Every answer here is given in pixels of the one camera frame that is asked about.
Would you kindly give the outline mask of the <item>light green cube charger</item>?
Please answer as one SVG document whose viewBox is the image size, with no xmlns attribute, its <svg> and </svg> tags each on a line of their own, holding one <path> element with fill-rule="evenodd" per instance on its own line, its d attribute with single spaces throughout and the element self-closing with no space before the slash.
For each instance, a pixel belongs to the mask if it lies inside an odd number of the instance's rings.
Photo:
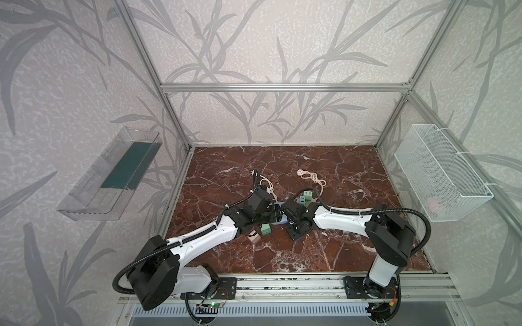
<svg viewBox="0 0 522 326">
<path fill-rule="evenodd" d="M 306 201 L 312 201 L 312 199 L 313 199 L 313 192 L 312 191 L 304 191 L 303 192 L 303 197 L 305 198 Z"/>
</svg>

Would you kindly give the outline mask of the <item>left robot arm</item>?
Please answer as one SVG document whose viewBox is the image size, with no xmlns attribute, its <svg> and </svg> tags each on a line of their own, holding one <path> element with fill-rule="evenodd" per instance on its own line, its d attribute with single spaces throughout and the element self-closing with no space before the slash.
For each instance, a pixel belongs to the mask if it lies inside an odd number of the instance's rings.
<svg viewBox="0 0 522 326">
<path fill-rule="evenodd" d="M 233 205 L 226 205 L 217 219 L 182 236 L 150 238 L 128 266 L 119 271 L 112 288 L 134 295 L 150 311 L 168 297 L 181 293 L 204 293 L 218 281 L 209 267 L 189 267 L 200 255 L 249 234 L 257 225 L 278 223 L 281 205 L 263 189 L 250 192 Z"/>
</svg>

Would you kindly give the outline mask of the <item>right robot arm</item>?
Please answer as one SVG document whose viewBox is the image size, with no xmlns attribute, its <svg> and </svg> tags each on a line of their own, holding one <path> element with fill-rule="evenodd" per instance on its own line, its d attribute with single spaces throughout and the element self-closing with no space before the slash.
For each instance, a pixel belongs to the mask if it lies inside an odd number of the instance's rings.
<svg viewBox="0 0 522 326">
<path fill-rule="evenodd" d="M 366 285 L 383 289 L 400 274 L 410 257 L 428 243 L 432 228 L 428 218 L 413 209 L 392 209 L 380 205 L 375 209 L 340 209 L 323 202 L 304 206 L 295 200 L 287 200 L 281 207 L 287 217 L 288 232 L 293 240 L 300 240 L 312 230 L 340 230 L 367 237 L 377 256 L 366 277 Z M 400 216 L 414 215 L 424 223 L 424 237 L 414 244 L 415 228 Z"/>
</svg>

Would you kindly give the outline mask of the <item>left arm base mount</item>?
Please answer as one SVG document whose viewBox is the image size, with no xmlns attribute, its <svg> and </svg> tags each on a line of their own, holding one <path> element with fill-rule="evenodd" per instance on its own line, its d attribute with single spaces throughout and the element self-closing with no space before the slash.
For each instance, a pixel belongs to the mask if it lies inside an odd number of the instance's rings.
<svg viewBox="0 0 522 326">
<path fill-rule="evenodd" d="M 182 293 L 181 299 L 189 300 L 233 300 L 236 296 L 238 279 L 235 277 L 220 277 L 213 280 L 202 293 Z"/>
</svg>

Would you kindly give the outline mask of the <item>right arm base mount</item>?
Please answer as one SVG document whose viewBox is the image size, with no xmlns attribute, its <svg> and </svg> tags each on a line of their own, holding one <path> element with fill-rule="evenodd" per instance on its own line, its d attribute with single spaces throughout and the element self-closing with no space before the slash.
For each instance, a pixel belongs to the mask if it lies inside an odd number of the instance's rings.
<svg viewBox="0 0 522 326">
<path fill-rule="evenodd" d="M 361 300 L 395 300 L 400 289 L 395 277 L 387 287 L 382 287 L 368 277 L 346 276 L 343 278 L 343 286 L 348 299 Z"/>
</svg>

